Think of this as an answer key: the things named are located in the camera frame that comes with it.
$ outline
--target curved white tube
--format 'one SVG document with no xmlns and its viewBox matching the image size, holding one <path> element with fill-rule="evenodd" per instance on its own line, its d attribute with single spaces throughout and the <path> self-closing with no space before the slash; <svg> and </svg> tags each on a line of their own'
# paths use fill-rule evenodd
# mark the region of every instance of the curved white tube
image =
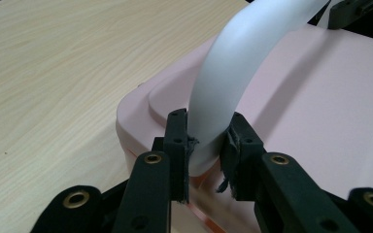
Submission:
<svg viewBox="0 0 373 233">
<path fill-rule="evenodd" d="M 187 132 L 199 144 L 189 174 L 217 160 L 222 133 L 261 62 L 289 31 L 307 23 L 327 0 L 256 0 L 222 30 L 209 51 L 189 100 Z"/>
</svg>

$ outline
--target pink container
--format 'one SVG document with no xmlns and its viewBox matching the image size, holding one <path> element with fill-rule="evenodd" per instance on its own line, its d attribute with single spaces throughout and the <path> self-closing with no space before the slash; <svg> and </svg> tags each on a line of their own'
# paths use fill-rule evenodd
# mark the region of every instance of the pink container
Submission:
<svg viewBox="0 0 373 233">
<path fill-rule="evenodd" d="M 212 42 L 119 103 L 117 132 L 129 171 L 135 156 L 163 136 L 168 113 L 187 107 Z M 308 25 L 287 34 L 236 111 L 268 151 L 293 156 L 321 188 L 346 198 L 352 188 L 373 187 L 373 39 Z M 199 187 L 190 188 L 191 204 L 227 232 L 256 232 L 254 204 L 236 202 L 228 191 L 215 193 L 223 179 L 215 166 Z"/>
</svg>

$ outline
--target wooden table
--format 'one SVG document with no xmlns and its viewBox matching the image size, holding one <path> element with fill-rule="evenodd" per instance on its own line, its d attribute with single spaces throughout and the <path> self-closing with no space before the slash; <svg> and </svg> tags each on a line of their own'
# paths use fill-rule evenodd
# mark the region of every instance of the wooden table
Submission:
<svg viewBox="0 0 373 233">
<path fill-rule="evenodd" d="M 246 5 L 0 1 L 0 232 L 29 231 L 67 187 L 127 179 L 119 100 Z"/>
</svg>

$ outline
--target tabletop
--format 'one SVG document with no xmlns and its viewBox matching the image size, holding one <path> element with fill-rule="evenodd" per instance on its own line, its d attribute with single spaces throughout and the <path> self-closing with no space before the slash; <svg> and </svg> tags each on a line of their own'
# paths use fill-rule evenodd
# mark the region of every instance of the tabletop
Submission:
<svg viewBox="0 0 373 233">
<path fill-rule="evenodd" d="M 119 100 L 246 5 L 0 1 L 0 232 L 30 231 L 65 188 L 127 179 Z"/>
</svg>

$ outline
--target white handle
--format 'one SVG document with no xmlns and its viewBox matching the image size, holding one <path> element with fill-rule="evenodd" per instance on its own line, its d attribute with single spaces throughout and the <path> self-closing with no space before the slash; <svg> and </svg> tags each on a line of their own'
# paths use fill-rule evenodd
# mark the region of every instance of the white handle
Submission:
<svg viewBox="0 0 373 233">
<path fill-rule="evenodd" d="M 195 81 L 187 132 L 199 144 L 189 174 L 217 161 L 221 136 L 261 62 L 289 31 L 314 16 L 327 0 L 256 0 L 239 12 L 213 43 Z"/>
</svg>

